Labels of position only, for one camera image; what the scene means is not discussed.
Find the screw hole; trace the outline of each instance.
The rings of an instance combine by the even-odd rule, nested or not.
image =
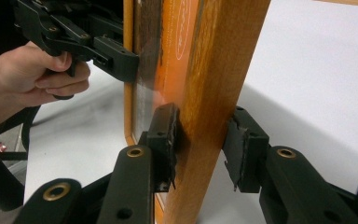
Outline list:
[[[70,188],[71,186],[66,182],[51,186],[43,193],[43,199],[49,202],[59,200],[69,193]]]
[[[129,219],[132,216],[132,210],[130,208],[122,208],[117,212],[118,219]]]
[[[324,216],[330,221],[341,223],[341,217],[332,211],[324,211]]]
[[[289,159],[296,157],[296,153],[294,151],[292,151],[290,149],[286,149],[286,148],[278,149],[277,153],[278,153],[278,155],[285,157],[285,158],[289,158]]]
[[[129,157],[140,157],[142,155],[144,155],[144,151],[141,148],[133,148],[127,151]]]

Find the black clamp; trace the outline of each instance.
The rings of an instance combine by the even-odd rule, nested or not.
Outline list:
[[[73,179],[46,183],[14,223],[154,223],[154,193],[167,192],[175,178],[177,116],[174,104],[158,107],[139,145],[120,151],[111,174],[84,188]]]
[[[223,151],[231,180],[241,192],[260,192],[267,223],[358,223],[353,195],[322,178],[299,151],[271,147],[249,113],[237,107]]]
[[[123,22],[87,0],[12,0],[18,30],[51,56],[68,51],[112,77],[134,82],[139,57],[123,48]]]

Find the wood grain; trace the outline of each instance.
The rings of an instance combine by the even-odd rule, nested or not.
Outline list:
[[[197,220],[268,7],[269,0],[200,1],[164,223]]]
[[[358,6],[358,0],[318,0],[318,1]]]

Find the brass ring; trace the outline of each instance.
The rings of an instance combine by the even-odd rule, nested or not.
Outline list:
[[[55,189],[61,189],[61,191],[59,193],[54,193],[53,190]],[[55,184],[45,191],[43,194],[43,199],[49,202],[59,200],[60,198],[67,195],[70,189],[71,185],[66,182]]]
[[[280,148],[277,150],[278,155],[285,157],[287,159],[293,159],[296,157],[296,153],[287,148]]]
[[[140,147],[135,147],[127,151],[129,157],[140,157],[144,155],[144,150]]]

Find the hand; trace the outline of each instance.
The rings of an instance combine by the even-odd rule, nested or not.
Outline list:
[[[89,67],[79,62],[75,77],[69,77],[65,71],[71,61],[67,52],[51,57],[29,42],[0,56],[0,88],[15,94],[19,104],[25,107],[56,101],[53,95],[85,91],[89,87]]]
[[[69,77],[72,56],[64,52],[51,57],[33,43],[0,56],[0,123],[25,107],[56,101],[53,95],[68,96],[89,87],[89,67],[76,65]]]

